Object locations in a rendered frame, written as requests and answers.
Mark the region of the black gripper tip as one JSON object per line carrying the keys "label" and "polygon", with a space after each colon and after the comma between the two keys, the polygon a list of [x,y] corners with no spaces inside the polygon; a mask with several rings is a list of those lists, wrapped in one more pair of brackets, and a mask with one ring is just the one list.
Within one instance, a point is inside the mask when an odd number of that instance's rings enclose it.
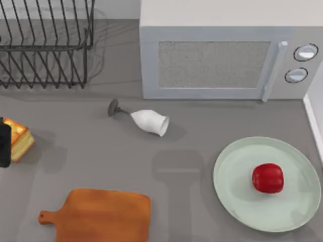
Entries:
{"label": "black gripper tip", "polygon": [[0,168],[11,164],[11,127],[0,117]]}

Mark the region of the pale microwave oven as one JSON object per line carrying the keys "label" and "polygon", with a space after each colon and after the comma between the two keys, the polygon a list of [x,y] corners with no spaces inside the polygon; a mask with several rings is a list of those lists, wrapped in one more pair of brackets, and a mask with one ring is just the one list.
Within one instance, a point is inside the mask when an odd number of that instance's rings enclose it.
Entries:
{"label": "pale microwave oven", "polygon": [[[323,70],[323,0],[141,0],[139,37],[145,99],[261,100],[281,41],[269,100],[301,99]],[[318,54],[295,60],[309,43]],[[297,68],[306,79],[286,82]]]}

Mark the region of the pale green plate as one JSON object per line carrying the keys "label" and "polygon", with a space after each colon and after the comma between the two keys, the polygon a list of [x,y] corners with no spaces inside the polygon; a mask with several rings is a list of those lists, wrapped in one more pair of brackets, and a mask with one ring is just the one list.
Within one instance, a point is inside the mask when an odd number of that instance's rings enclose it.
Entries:
{"label": "pale green plate", "polygon": [[[272,167],[284,182],[260,191],[259,175]],[[321,203],[319,176],[298,149],[270,137],[247,137],[228,145],[213,169],[213,186],[226,211],[264,232],[287,232],[305,225]]]}

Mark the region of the small microwave knob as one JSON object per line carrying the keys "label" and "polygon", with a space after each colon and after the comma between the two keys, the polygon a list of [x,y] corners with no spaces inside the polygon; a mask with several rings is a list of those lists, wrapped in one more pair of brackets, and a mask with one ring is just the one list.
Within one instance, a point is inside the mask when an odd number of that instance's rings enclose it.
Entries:
{"label": "small microwave knob", "polygon": [[308,71],[305,68],[289,70],[285,74],[285,81],[288,83],[299,83],[306,79]]}

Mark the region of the white goblet with grey stem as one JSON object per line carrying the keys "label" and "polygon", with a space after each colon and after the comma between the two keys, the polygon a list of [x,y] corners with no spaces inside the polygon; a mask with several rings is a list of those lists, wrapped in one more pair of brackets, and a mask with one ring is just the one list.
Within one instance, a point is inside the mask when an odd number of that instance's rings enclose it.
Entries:
{"label": "white goblet with grey stem", "polygon": [[151,109],[142,109],[135,112],[128,112],[119,106],[117,99],[113,99],[107,109],[109,117],[117,113],[124,113],[131,117],[133,122],[141,130],[163,137],[168,130],[170,118],[159,114]]}

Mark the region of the red apple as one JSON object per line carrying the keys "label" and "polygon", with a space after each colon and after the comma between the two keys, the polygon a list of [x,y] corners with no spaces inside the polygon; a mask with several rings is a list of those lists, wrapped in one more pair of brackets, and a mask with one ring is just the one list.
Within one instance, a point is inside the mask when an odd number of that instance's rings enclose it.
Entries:
{"label": "red apple", "polygon": [[253,170],[252,184],[259,192],[266,194],[279,193],[284,187],[283,171],[274,163],[261,164]]}

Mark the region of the yellow bread slice stack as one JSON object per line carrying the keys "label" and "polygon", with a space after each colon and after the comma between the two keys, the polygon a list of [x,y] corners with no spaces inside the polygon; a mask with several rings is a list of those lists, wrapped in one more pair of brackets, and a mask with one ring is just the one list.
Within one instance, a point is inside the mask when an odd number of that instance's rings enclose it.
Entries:
{"label": "yellow bread slice stack", "polygon": [[4,118],[4,123],[11,127],[11,161],[18,162],[35,140],[26,126],[8,117]]}

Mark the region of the wooden cutting board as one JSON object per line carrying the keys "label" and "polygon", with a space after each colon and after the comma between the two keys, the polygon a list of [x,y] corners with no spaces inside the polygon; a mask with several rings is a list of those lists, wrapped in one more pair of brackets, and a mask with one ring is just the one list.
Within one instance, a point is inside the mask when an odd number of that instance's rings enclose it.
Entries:
{"label": "wooden cutting board", "polygon": [[145,194],[82,188],[58,211],[40,211],[38,222],[56,227],[56,242],[148,242],[150,215]]}

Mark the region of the large microwave knob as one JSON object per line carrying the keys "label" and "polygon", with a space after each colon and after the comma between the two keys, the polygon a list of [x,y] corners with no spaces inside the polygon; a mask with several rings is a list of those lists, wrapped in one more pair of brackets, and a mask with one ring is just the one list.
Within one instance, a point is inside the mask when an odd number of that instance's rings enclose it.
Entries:
{"label": "large microwave knob", "polygon": [[294,51],[294,59],[298,62],[306,62],[313,59],[318,54],[318,47],[315,44],[299,46]]}

